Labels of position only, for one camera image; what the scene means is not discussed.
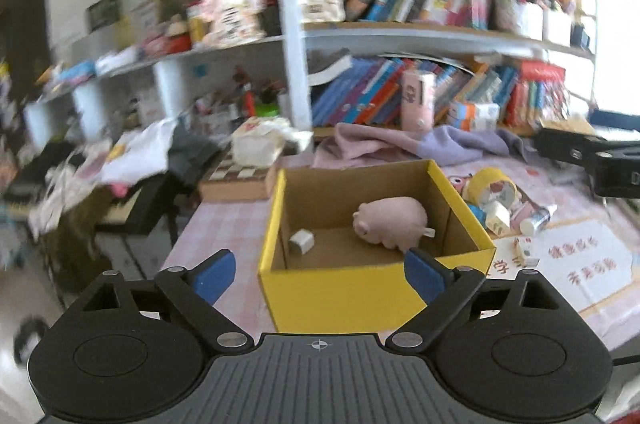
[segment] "tape roll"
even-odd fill
[[[497,200],[506,208],[510,208],[516,200],[516,185],[499,168],[482,168],[469,179],[466,186],[468,200],[482,207]]]

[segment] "pink plush pig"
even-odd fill
[[[369,244],[398,247],[406,253],[418,247],[423,236],[434,237],[427,227],[427,213],[416,199],[393,197],[360,204],[353,214],[353,229]]]

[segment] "handbag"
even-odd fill
[[[343,22],[342,0],[298,0],[302,12],[302,23]]]

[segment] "purple cloth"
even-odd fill
[[[537,154],[508,130],[463,131],[449,125],[428,133],[339,123],[316,149],[313,167],[345,168],[410,159],[433,159],[439,166],[482,159],[484,154],[517,155],[526,162]]]

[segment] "white paper card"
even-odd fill
[[[494,261],[487,276],[514,279],[523,268],[514,237],[495,240]],[[533,238],[540,263],[533,267],[576,311],[624,289],[632,281],[632,254],[603,223],[585,221],[546,229]]]

